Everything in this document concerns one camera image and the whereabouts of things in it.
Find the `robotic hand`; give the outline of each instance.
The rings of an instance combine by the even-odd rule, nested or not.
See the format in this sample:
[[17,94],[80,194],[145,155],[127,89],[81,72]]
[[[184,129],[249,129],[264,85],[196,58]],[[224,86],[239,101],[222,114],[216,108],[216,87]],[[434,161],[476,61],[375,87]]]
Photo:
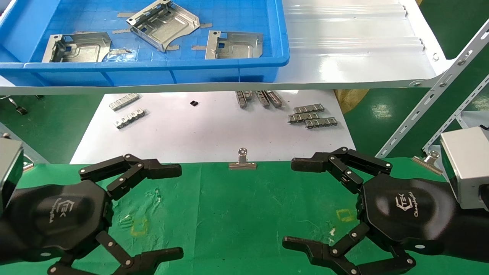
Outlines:
[[[9,160],[0,165],[0,265],[61,257],[49,267],[49,275],[94,275],[71,265],[99,244],[120,263],[114,275],[152,275],[161,262],[183,257],[179,247],[131,257],[107,233],[112,225],[112,200],[119,200],[145,178],[179,177],[179,164],[162,165],[156,159],[124,155],[80,169],[78,184],[14,191],[22,174],[22,144],[0,138],[0,152]],[[107,191],[96,184],[122,173]]]
[[[367,182],[348,166],[373,175]],[[359,194],[360,224],[333,246],[284,237],[286,249],[304,252],[311,264],[339,275],[397,275],[416,265],[406,250],[426,255],[449,255],[489,263],[489,212],[462,209],[448,183],[396,179],[392,164],[346,147],[293,159],[292,170],[330,172],[350,192]],[[489,207],[489,184],[480,186],[480,199]],[[345,254],[364,237],[390,252],[391,259],[354,265]]]

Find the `green work surface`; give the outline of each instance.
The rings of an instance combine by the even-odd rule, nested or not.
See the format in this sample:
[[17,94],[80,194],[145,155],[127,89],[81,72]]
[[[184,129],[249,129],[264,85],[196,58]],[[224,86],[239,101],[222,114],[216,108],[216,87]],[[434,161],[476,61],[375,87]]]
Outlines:
[[[394,177],[442,180],[410,159],[389,161]],[[19,187],[78,183],[81,167],[39,165],[25,173]],[[184,258],[162,263],[158,275],[333,274],[310,265],[305,254],[284,249],[282,238],[333,244],[358,224],[356,195],[326,173],[294,172],[290,162],[263,162],[248,171],[230,171],[227,163],[184,164],[182,169],[180,178],[144,180],[114,204],[109,233],[129,254],[183,247]],[[410,275],[485,274],[488,268],[452,257],[410,254],[418,263]],[[390,257],[368,239],[348,254],[355,264]],[[0,274],[44,275],[54,261],[5,265]],[[118,263],[99,246],[73,267],[108,275]]]

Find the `logo on robotic hand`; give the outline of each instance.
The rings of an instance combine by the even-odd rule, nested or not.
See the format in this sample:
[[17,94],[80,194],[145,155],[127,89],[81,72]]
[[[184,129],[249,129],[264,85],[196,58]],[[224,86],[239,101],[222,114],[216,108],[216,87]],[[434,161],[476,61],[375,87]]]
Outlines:
[[404,197],[404,194],[398,194],[396,197],[396,206],[404,211],[408,211],[409,209],[414,207],[414,216],[418,217],[418,203],[416,202],[416,197],[413,192],[409,192],[409,197]]
[[59,202],[62,198],[56,199],[53,206],[51,207],[51,211],[49,212],[49,223],[54,222],[55,213],[61,213],[59,217],[66,217],[66,213],[71,212],[73,210],[73,205],[75,202],[70,200],[65,200]]

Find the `blue plastic tray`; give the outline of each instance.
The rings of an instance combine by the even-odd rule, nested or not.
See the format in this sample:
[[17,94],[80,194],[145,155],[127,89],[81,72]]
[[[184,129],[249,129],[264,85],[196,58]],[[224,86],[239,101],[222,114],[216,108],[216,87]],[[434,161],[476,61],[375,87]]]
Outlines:
[[[17,86],[126,86],[200,82],[273,82],[289,62],[282,0],[175,0],[199,17],[199,28],[157,51],[128,29],[127,18],[154,0],[17,0],[0,25],[0,75]],[[260,58],[204,60],[209,30],[261,32]],[[133,62],[41,63],[52,34],[105,31],[111,49],[136,49]]]

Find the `metal support bar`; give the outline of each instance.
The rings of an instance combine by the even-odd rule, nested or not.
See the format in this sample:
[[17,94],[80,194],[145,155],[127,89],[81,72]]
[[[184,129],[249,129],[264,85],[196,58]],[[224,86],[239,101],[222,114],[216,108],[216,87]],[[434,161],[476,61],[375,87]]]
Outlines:
[[413,128],[418,120],[435,103],[443,92],[452,84],[467,65],[479,54],[489,42],[489,20],[479,29],[476,35],[465,46],[462,52],[454,60],[450,68],[441,76],[436,84],[424,95],[421,101],[407,116],[404,122],[397,128],[394,134],[387,140],[384,146],[375,155],[377,158],[385,158],[396,147],[399,141]]
[[489,83],[489,74],[481,81],[479,85],[468,95],[464,102],[453,112],[453,114],[443,123],[436,133],[429,139],[429,141],[423,146],[423,151],[428,154],[429,147],[435,142],[435,140],[445,131],[445,129],[452,123],[453,120],[459,119],[460,113],[467,107],[467,105],[475,98],[475,96],[484,89],[484,87]]

